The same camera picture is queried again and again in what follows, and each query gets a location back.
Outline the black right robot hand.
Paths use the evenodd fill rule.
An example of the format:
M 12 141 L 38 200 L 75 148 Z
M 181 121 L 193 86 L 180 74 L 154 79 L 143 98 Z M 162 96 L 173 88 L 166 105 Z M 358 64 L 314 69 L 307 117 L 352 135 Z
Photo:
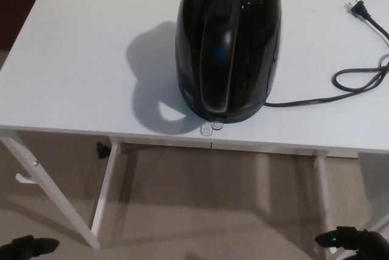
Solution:
M 376 231 L 338 226 L 316 236 L 315 241 L 323 248 L 344 248 L 356 252 L 345 259 L 388 259 L 388 241 Z

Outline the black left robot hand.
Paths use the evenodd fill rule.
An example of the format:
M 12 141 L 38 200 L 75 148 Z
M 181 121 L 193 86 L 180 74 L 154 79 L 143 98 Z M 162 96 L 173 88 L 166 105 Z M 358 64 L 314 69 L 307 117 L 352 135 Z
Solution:
M 31 259 L 52 253 L 59 245 L 57 239 L 23 236 L 1 246 L 1 259 Z

